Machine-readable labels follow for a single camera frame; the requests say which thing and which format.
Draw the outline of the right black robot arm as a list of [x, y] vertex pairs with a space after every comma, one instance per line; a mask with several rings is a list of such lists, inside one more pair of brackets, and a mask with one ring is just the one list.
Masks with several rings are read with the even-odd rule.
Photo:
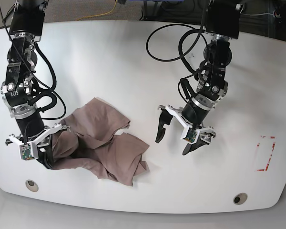
[[[12, 20], [5, 30], [11, 41], [8, 66], [0, 92], [10, 116], [20, 129], [20, 135], [11, 134], [5, 144], [16, 144], [22, 160], [37, 160], [47, 169], [53, 168], [53, 135], [69, 129], [67, 125], [44, 124], [44, 113], [57, 104], [61, 97], [55, 92], [55, 71], [42, 53], [38, 42], [42, 36], [46, 0], [17, 0], [10, 10]], [[47, 86], [35, 76], [38, 57], [47, 64], [52, 85]]]

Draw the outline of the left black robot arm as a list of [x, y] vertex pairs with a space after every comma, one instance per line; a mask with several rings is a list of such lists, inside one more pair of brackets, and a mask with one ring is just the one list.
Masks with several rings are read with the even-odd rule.
[[[187, 143], [183, 155], [209, 145], [216, 136], [214, 129], [203, 124], [208, 113], [226, 96], [228, 83], [225, 80], [226, 67], [232, 60], [229, 41], [238, 39], [239, 20], [243, 3], [240, 0], [207, 0], [204, 4], [202, 22], [199, 29], [191, 28], [179, 40], [178, 59], [183, 62], [191, 76], [198, 82], [197, 89], [193, 89], [189, 78], [179, 80], [177, 89], [185, 101], [185, 107], [173, 108], [170, 105], [160, 105], [161, 110], [156, 136], [156, 143], [162, 141], [165, 135], [165, 125], [170, 125], [175, 118], [184, 128], [181, 140]], [[204, 59], [194, 70], [183, 51], [185, 39], [196, 33], [203, 38], [203, 33], [210, 34], [212, 39], [204, 48]]]

